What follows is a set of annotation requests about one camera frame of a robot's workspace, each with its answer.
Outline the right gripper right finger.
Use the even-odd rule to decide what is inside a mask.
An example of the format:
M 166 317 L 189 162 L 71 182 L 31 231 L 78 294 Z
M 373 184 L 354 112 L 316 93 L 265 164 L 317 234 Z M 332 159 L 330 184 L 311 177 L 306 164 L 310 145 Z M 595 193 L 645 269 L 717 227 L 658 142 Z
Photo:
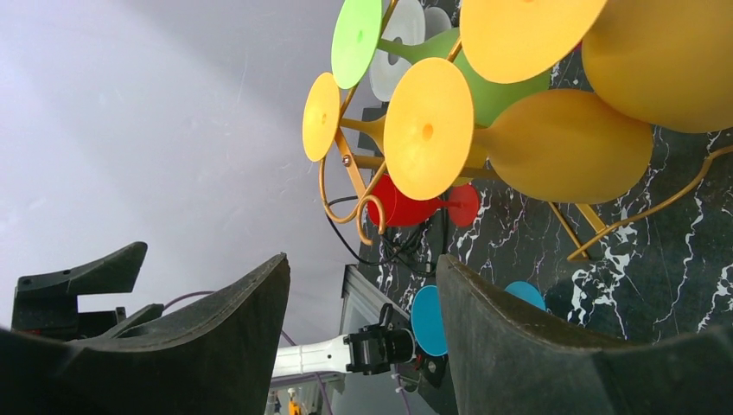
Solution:
M 640 344 L 566 322 L 450 255 L 437 264 L 461 414 L 729 414 L 732 330 Z

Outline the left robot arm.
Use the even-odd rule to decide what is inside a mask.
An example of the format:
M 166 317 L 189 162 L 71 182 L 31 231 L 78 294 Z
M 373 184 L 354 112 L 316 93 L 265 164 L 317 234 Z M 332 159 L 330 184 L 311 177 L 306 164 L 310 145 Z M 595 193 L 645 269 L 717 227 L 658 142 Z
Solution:
M 133 291 L 148 246 L 133 242 L 101 259 L 62 271 L 20 277 L 13 303 L 11 328 L 64 342 L 92 338 L 134 338 L 146 335 L 156 345 L 173 345 L 202 336 L 234 312 L 233 287 L 203 291 L 200 300 L 167 314 L 165 304 L 153 303 L 127 316 L 125 309 L 81 312 L 81 296 Z M 413 334 L 390 329 L 392 307 L 383 307 L 380 320 L 358 332 L 332 340 L 288 346 L 277 351 L 276 377 L 317 372 L 379 374 L 396 363 L 412 360 Z

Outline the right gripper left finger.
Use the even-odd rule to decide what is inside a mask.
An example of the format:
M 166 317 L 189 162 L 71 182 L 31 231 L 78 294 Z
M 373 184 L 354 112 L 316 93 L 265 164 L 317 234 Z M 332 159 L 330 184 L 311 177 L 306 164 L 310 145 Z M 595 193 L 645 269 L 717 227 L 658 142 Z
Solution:
M 58 342 L 1 334 L 4 414 L 262 414 L 290 289 L 279 253 L 228 286 L 214 337 L 165 346 L 146 335 Z

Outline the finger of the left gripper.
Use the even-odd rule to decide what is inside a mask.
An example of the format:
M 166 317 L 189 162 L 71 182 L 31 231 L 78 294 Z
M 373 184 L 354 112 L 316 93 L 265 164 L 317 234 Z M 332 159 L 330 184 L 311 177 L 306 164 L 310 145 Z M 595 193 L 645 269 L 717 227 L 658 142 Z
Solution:
M 79 297 L 131 293 L 147 251 L 136 241 L 84 265 L 18 278 L 11 329 L 47 338 L 105 333 L 127 317 L 126 309 L 81 312 Z

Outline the blue wine glass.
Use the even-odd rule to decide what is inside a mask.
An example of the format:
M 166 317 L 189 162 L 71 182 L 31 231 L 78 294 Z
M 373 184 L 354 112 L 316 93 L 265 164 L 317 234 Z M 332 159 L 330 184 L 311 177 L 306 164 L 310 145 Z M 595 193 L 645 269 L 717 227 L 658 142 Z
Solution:
M 505 292 L 540 310 L 547 311 L 540 291 L 526 281 L 510 283 L 505 288 Z M 435 285 L 426 285 L 414 297 L 411 309 L 411 328 L 418 346 L 427 355 L 443 357 L 448 354 L 438 290 Z

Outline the red wine glass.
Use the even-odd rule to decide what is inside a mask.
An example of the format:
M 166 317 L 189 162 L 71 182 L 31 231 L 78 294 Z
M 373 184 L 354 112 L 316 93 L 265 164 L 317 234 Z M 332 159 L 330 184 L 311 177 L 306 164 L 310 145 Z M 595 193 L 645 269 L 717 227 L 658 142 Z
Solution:
M 404 195 L 389 175 L 379 179 L 372 195 L 382 203 L 387 227 L 417 226 L 441 208 L 447 209 L 449 219 L 456 227 L 467 227 L 477 217 L 481 205 L 477 191 L 470 184 L 453 187 L 447 201 L 437 197 L 417 201 Z

